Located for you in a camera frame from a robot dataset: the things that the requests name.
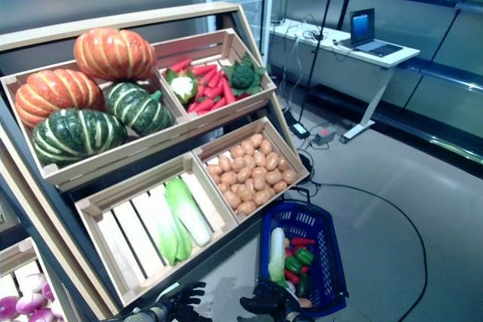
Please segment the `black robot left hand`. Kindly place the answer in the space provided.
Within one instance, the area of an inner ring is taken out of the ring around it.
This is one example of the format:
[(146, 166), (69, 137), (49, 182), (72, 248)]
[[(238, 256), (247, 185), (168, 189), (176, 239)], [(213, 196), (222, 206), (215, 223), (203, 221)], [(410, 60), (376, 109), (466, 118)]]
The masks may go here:
[(181, 290), (169, 296), (168, 321), (211, 321), (209, 317), (204, 317), (195, 310), (195, 306), (201, 303), (201, 297), (205, 294), (205, 287), (204, 281), (198, 281), (187, 284)]

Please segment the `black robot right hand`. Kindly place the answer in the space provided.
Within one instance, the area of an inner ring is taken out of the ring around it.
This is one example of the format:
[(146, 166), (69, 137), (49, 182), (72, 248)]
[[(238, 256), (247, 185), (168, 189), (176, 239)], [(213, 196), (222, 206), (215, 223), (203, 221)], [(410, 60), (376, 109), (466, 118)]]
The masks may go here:
[(239, 302), (245, 311), (266, 314), (275, 321), (284, 321), (290, 313), (300, 311), (300, 303), (287, 289), (267, 279), (259, 279), (253, 296), (241, 297)]

